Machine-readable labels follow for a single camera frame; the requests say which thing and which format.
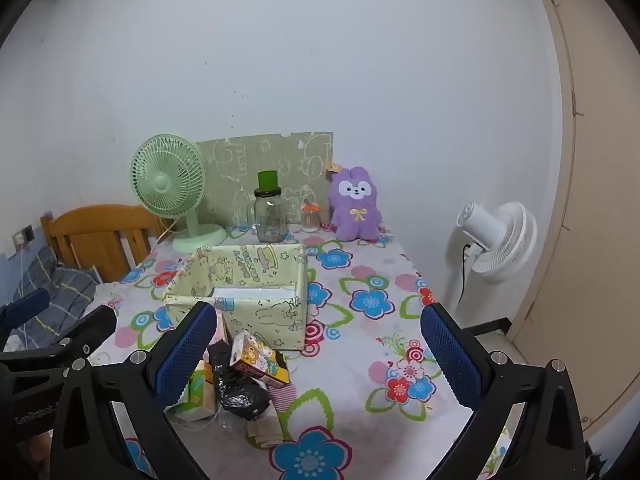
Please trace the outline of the orange green tissue pack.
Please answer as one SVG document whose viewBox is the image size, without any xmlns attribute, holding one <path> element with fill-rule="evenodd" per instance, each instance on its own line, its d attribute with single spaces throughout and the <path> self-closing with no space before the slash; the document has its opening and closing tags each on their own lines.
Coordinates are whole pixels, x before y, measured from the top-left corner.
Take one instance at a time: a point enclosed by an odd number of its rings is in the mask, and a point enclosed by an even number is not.
<svg viewBox="0 0 640 480">
<path fill-rule="evenodd" d="M 216 415 L 214 376 L 209 362 L 198 362 L 178 402 L 168 411 L 183 422 L 199 422 Z"/>
</svg>

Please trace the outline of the cartoon animal carton box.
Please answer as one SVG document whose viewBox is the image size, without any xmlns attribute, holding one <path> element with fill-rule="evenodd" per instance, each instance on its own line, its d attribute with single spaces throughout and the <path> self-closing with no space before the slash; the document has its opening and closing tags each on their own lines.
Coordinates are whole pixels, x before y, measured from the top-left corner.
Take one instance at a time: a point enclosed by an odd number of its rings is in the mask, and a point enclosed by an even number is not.
<svg viewBox="0 0 640 480">
<path fill-rule="evenodd" d="M 273 388 L 283 388 L 291 383 L 283 354 L 246 330 L 233 339 L 230 366 Z"/>
</svg>

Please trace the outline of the black plastic bag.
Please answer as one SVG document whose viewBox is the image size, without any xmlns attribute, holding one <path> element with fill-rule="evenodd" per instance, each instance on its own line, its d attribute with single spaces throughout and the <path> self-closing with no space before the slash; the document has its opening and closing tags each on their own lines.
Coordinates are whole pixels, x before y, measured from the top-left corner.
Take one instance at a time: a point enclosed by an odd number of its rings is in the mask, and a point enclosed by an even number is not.
<svg viewBox="0 0 640 480">
<path fill-rule="evenodd" d="M 269 408 L 268 390 L 230 365 L 230 344 L 217 341 L 207 347 L 207 352 L 216 398 L 225 411 L 249 422 Z"/>
</svg>

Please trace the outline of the beige cloth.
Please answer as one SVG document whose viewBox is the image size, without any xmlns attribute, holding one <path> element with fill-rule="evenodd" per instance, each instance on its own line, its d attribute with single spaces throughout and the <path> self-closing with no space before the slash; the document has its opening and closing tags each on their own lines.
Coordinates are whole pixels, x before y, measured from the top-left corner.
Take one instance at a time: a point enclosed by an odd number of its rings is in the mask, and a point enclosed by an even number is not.
<svg viewBox="0 0 640 480">
<path fill-rule="evenodd" d="M 285 440 L 278 411 L 272 403 L 256 419 L 246 424 L 247 440 L 262 450 L 276 448 Z"/>
</svg>

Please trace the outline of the pink paper packet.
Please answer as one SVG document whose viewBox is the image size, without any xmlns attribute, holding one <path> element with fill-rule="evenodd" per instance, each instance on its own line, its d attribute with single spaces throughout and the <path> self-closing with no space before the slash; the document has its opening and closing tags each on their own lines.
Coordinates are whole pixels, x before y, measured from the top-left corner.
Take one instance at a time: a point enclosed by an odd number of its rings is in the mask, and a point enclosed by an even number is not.
<svg viewBox="0 0 640 480">
<path fill-rule="evenodd" d="M 217 320 L 217 323 L 216 323 L 215 333 L 213 334 L 212 338 L 210 338 L 210 341 L 207 344 L 205 352 L 203 353 L 203 359 L 206 362 L 209 361 L 209 348 L 211 346 L 213 346 L 214 344 L 218 344 L 218 342 L 221 342 L 221 341 L 224 342 L 225 344 L 228 344 L 229 342 L 228 330 L 226 327 L 226 323 L 224 322 L 224 317 L 220 313 L 217 313 L 216 320 Z"/>
</svg>

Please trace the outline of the blue plaid pillow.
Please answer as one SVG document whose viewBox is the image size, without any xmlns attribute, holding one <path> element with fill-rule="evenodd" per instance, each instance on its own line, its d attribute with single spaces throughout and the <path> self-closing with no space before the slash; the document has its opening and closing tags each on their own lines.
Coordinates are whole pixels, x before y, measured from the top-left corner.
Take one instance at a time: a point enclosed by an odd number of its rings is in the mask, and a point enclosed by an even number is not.
<svg viewBox="0 0 640 480">
<path fill-rule="evenodd" d="M 101 284 L 96 270 L 75 269 L 58 261 L 54 250 L 44 246 L 18 281 L 12 300 L 19 300 L 37 288 L 50 297 L 46 310 L 14 330 L 16 348 L 36 350 L 48 346 L 81 318 Z"/>
</svg>

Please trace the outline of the floral tablecloth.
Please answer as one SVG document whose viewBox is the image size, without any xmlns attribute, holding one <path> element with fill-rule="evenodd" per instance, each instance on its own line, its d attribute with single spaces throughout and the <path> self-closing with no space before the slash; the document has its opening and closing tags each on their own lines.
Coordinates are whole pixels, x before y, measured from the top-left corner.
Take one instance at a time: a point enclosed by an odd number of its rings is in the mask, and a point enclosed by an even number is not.
<svg viewBox="0 0 640 480">
<path fill-rule="evenodd" d="M 276 393 L 270 450 L 220 414 L 175 430 L 212 479 L 423 479 L 470 417 L 420 333 L 431 291 L 387 232 L 341 243 L 292 230 L 308 258 L 308 326 Z"/>
</svg>

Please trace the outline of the beige door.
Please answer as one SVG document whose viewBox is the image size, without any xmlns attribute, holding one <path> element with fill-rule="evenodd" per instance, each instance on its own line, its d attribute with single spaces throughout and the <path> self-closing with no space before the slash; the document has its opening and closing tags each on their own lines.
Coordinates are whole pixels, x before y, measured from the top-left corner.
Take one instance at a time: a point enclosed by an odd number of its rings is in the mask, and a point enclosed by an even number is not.
<svg viewBox="0 0 640 480">
<path fill-rule="evenodd" d="M 639 53 L 605 0 L 542 0 L 559 63 L 561 162 L 548 234 L 510 329 L 562 361 L 586 437 L 639 389 Z"/>
</svg>

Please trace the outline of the white standing fan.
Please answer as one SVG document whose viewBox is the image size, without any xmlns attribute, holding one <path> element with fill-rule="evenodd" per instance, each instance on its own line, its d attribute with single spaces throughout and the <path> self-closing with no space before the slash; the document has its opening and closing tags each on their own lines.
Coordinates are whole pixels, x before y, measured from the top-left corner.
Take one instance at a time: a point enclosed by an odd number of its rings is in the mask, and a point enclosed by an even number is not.
<svg viewBox="0 0 640 480">
<path fill-rule="evenodd" d="M 537 220 L 524 204 L 487 208 L 466 203 L 452 222 L 446 245 L 445 306 L 457 310 L 468 289 L 478 289 L 482 298 L 520 298 L 532 277 L 537 245 Z"/>
</svg>

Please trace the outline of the green desk fan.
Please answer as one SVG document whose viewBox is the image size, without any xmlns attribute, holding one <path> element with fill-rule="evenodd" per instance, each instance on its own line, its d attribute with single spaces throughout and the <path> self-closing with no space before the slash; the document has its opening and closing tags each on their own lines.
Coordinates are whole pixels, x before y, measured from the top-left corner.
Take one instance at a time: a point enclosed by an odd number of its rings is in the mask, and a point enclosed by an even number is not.
<svg viewBox="0 0 640 480">
<path fill-rule="evenodd" d="M 226 231 L 216 223 L 201 223 L 198 207 L 204 200 L 206 171 L 200 149 L 174 134 L 158 134 L 144 141 L 130 165 L 130 183 L 142 206 L 162 219 L 183 220 L 172 248 L 190 254 L 220 245 Z"/>
</svg>

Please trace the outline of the purple bunny plush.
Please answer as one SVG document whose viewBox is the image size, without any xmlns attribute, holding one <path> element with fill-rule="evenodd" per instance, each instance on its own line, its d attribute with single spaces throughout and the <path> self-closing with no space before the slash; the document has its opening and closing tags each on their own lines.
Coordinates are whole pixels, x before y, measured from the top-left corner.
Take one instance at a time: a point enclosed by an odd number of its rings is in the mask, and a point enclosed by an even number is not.
<svg viewBox="0 0 640 480">
<path fill-rule="evenodd" d="M 344 168 L 333 175 L 329 204 L 331 223 L 340 242 L 378 238 L 382 222 L 378 191 L 363 167 Z"/>
</svg>

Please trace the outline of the cotton swab jar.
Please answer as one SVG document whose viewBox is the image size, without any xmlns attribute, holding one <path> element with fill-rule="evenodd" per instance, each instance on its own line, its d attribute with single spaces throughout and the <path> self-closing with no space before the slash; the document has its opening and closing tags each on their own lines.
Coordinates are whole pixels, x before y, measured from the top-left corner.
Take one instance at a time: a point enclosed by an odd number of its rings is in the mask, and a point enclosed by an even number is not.
<svg viewBox="0 0 640 480">
<path fill-rule="evenodd" d="M 305 202 L 300 208 L 300 227 L 304 232 L 312 233 L 320 229 L 321 207 L 316 203 Z"/>
</svg>

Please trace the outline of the green cartoon cardboard panel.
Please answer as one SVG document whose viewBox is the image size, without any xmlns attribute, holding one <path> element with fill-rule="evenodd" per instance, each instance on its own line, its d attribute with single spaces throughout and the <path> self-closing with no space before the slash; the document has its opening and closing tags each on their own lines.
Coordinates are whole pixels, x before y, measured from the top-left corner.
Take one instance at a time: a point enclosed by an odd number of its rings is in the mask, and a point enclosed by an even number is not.
<svg viewBox="0 0 640 480">
<path fill-rule="evenodd" d="M 276 188 L 286 222 L 298 223 L 306 203 L 318 205 L 321 219 L 328 220 L 330 178 L 326 164 L 333 160 L 333 144 L 330 132 L 258 134 L 200 142 L 206 182 L 198 220 L 221 226 L 245 224 L 247 206 L 256 198 L 255 192 Z"/>
</svg>

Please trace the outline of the green plastic cup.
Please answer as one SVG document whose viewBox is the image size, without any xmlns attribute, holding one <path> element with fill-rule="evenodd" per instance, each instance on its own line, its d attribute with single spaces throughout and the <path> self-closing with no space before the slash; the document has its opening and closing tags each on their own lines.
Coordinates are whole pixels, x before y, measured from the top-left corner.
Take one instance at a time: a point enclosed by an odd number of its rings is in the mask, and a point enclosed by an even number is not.
<svg viewBox="0 0 640 480">
<path fill-rule="evenodd" d="M 259 171 L 257 174 L 257 177 L 258 177 L 258 190 L 260 192 L 274 192 L 279 188 L 277 170 Z"/>
</svg>

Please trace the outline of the wall power socket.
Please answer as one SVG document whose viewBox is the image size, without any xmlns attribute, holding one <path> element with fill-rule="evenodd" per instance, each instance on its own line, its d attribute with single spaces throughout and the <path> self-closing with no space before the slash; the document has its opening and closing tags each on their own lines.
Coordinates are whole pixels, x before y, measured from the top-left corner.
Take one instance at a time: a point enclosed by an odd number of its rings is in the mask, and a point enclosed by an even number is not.
<svg viewBox="0 0 640 480">
<path fill-rule="evenodd" d="M 34 239 L 35 232 L 32 225 L 29 224 L 12 236 L 15 251 L 21 252 Z"/>
</svg>

